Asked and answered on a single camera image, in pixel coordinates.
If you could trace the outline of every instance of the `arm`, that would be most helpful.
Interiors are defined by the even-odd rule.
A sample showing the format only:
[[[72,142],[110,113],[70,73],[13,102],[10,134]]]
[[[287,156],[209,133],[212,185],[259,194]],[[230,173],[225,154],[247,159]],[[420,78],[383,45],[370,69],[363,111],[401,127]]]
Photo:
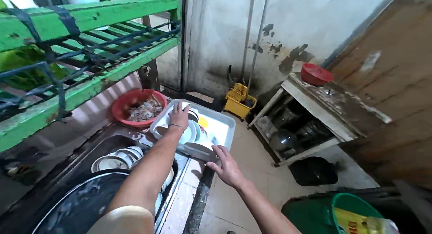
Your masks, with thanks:
[[[157,196],[171,170],[180,137],[188,125],[189,106],[184,110],[181,108],[181,102],[174,105],[174,109],[169,114],[170,126],[168,131],[129,174],[111,201],[106,213],[128,205],[141,206],[151,213],[155,212]]]
[[[301,234],[285,215],[262,196],[252,182],[243,177],[237,163],[226,147],[221,145],[213,146],[213,151],[221,160],[222,167],[213,162],[208,162],[208,167],[213,169],[224,183],[235,188],[251,211],[262,233]]]

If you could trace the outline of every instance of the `sink basin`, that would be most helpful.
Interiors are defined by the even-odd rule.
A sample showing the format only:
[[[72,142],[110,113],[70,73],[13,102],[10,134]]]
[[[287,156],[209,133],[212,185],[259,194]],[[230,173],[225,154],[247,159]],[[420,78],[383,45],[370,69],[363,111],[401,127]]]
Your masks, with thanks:
[[[92,174],[91,165],[97,158],[130,146],[140,147],[145,156],[150,147],[139,142],[141,137],[143,134],[140,132],[119,123],[102,129],[38,182],[24,198],[18,201],[17,207],[9,211],[7,216],[2,215],[0,233],[31,233],[51,206],[63,196],[59,193],[62,191],[65,193],[66,186],[70,190],[71,182],[75,183],[78,179]],[[154,229],[157,230],[155,233],[160,231],[158,227],[166,219],[189,160],[187,156],[175,153],[172,166],[174,178],[162,193],[162,204],[155,215]]]

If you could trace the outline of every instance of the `wrist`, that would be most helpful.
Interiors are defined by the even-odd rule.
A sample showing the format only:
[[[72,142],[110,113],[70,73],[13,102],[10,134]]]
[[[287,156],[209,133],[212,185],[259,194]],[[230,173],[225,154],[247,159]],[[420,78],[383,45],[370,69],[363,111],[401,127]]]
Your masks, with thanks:
[[[179,127],[179,126],[176,126],[176,125],[170,125],[168,127],[168,132],[172,132],[172,133],[175,133],[175,134],[182,135],[184,131],[183,131],[182,127]]]
[[[239,183],[234,186],[237,192],[245,192],[248,188],[253,187],[253,183],[246,178],[243,178]]]

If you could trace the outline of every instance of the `yellow mop bucket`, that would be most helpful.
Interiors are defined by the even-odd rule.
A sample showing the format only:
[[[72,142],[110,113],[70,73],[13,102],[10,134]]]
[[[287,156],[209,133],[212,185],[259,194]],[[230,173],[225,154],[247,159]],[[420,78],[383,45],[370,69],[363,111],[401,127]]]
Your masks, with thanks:
[[[229,94],[226,94],[225,99],[227,99],[227,101],[226,101],[224,109],[226,111],[230,111],[233,114],[239,116],[242,121],[245,119],[245,117],[249,113],[249,111],[251,111],[251,109],[254,108],[255,105],[257,104],[257,102],[256,102],[257,99],[255,99],[254,97],[251,97],[249,95],[247,96],[247,99],[251,99],[254,102],[252,107],[248,107],[248,106],[242,104],[239,100],[235,99],[234,97],[230,96]]]
[[[225,96],[225,99],[227,99],[228,96],[230,96],[239,102],[244,101],[246,99],[247,91],[248,88],[246,86],[244,86],[241,83],[235,83],[234,89],[229,90],[229,92]]]

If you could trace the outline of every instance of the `white plastic tray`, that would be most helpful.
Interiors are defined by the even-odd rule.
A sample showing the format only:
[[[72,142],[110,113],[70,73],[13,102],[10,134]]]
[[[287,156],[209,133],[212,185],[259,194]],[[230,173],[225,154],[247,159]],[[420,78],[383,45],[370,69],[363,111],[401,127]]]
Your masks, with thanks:
[[[155,131],[155,128],[158,126],[169,124],[168,113],[172,111],[174,105],[178,104],[179,101],[179,99],[172,100],[150,125],[150,132],[156,138],[160,138],[161,135],[159,135]],[[205,130],[209,135],[212,135],[212,142],[214,144],[223,145],[228,148],[228,150],[231,148],[231,143],[234,137],[235,130],[235,120],[233,118],[227,115],[223,115],[220,112],[218,113],[204,106],[191,103],[189,101],[186,101],[185,99],[181,99],[181,101],[183,102],[183,107],[187,104],[190,104],[191,108],[198,110],[199,117],[204,117],[205,119],[207,119],[209,125],[205,128]],[[185,154],[191,155],[204,161],[217,161],[216,155],[209,155],[204,151],[185,146],[184,144],[179,144],[177,150],[180,150]]]

